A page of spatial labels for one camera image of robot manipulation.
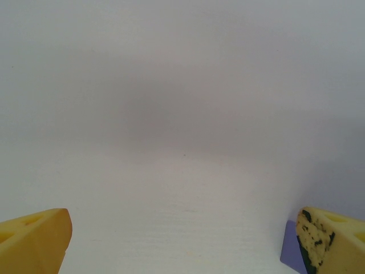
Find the yellow object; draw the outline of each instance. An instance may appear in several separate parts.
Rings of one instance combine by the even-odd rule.
[[[308,274],[365,273],[365,222],[305,207],[296,230]]]
[[[0,223],[0,273],[57,274],[71,235],[67,209],[50,209]]]

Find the white backdrop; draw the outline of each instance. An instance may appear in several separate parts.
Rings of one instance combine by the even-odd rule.
[[[365,218],[363,1],[2,1],[0,219],[61,273],[292,273],[301,206]]]

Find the purple object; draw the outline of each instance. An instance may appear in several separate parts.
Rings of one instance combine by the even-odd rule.
[[[295,231],[296,223],[287,221],[280,261],[300,274],[307,274]]]

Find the white wall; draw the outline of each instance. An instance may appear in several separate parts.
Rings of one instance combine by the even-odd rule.
[[[61,273],[291,273],[299,207],[365,218],[364,10],[3,1],[0,218],[69,208]]]

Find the white surface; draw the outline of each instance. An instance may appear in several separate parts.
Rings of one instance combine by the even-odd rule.
[[[299,207],[365,217],[364,9],[3,1],[0,219],[67,207],[61,273],[292,273]]]

